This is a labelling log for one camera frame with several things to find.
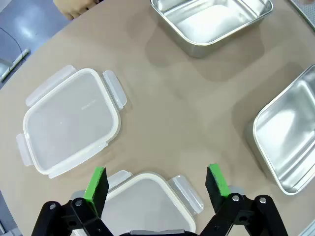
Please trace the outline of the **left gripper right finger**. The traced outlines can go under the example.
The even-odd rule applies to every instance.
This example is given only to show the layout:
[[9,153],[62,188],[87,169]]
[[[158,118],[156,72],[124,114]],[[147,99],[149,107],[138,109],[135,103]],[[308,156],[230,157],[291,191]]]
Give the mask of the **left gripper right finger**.
[[226,236],[234,225],[244,226],[250,236],[288,235],[273,199],[258,195],[251,200],[231,192],[218,164],[207,167],[205,186],[215,215],[201,236]]

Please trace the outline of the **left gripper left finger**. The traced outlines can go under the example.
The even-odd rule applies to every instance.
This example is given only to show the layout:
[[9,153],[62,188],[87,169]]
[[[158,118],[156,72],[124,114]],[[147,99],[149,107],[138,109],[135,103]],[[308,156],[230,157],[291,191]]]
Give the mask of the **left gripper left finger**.
[[88,236],[111,236],[101,219],[109,190],[106,169],[97,167],[83,197],[69,200],[65,205],[46,202],[39,213],[33,236],[69,236],[82,229]]

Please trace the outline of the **person's right hand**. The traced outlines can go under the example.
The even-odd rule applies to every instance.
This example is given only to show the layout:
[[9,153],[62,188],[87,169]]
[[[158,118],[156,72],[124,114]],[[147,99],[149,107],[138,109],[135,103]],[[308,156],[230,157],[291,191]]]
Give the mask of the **person's right hand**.
[[53,0],[57,9],[69,20],[73,20],[96,6],[98,0]]

